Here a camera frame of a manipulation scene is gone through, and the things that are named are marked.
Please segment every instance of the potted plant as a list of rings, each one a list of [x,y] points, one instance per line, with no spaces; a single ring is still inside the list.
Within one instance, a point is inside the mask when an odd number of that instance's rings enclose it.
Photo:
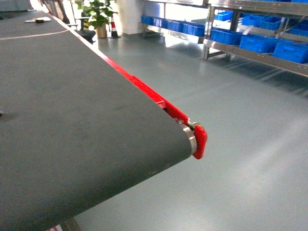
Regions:
[[[89,25],[96,29],[98,38],[106,38],[106,24],[115,13],[111,8],[111,0],[89,0],[84,3],[83,12],[89,18]]]

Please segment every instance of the white wall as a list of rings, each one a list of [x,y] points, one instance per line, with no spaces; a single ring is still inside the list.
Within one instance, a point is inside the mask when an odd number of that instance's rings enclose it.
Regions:
[[[122,24],[122,30],[125,34],[141,33],[139,26],[140,16],[142,15],[141,0],[117,0],[119,16]]]

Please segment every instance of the green leaves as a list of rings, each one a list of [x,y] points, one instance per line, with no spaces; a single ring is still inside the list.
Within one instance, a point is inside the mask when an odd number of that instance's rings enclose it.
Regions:
[[[89,24],[94,28],[101,27],[104,23],[109,23],[109,17],[114,13],[110,7],[111,0],[90,0],[84,4],[83,12],[89,16]]]

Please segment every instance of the stainless steel shelf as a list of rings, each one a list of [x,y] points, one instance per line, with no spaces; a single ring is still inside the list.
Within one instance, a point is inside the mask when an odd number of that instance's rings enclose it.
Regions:
[[[209,0],[212,7],[269,14],[308,15],[308,4],[292,2]]]
[[[205,7],[208,5],[208,0],[143,0],[159,3],[173,3],[184,6]]]
[[[280,68],[286,71],[290,71],[290,72],[308,77],[308,65],[297,64],[297,63],[279,59],[279,58],[276,58],[270,55],[260,54],[260,53],[256,53],[253,51],[244,50],[236,46],[226,45],[226,44],[211,41],[208,39],[204,39],[204,44],[207,47],[211,47],[215,50],[239,55],[247,59],[252,59],[257,62],[266,64],[266,65],[270,65],[273,67],[277,67],[277,68]]]
[[[290,33],[284,33],[282,38],[288,39],[288,40],[293,40],[293,41],[308,42],[307,36],[294,35],[294,34],[290,34]]]
[[[150,31],[154,31],[154,32],[159,33],[159,34],[172,35],[174,37],[177,37],[177,38],[180,38],[182,40],[189,41],[189,42],[193,42],[193,43],[203,43],[203,41],[204,41],[204,37],[187,35],[187,34],[184,34],[184,33],[181,33],[181,32],[164,29],[164,28],[160,28],[160,27],[157,27],[157,26],[142,24],[142,23],[141,23],[141,26],[142,26],[143,29],[148,29]]]

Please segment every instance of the flower pot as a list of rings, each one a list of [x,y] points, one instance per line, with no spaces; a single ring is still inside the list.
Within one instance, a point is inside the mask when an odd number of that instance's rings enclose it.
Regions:
[[[104,23],[101,27],[96,28],[96,34],[99,39],[107,38],[106,23]]]

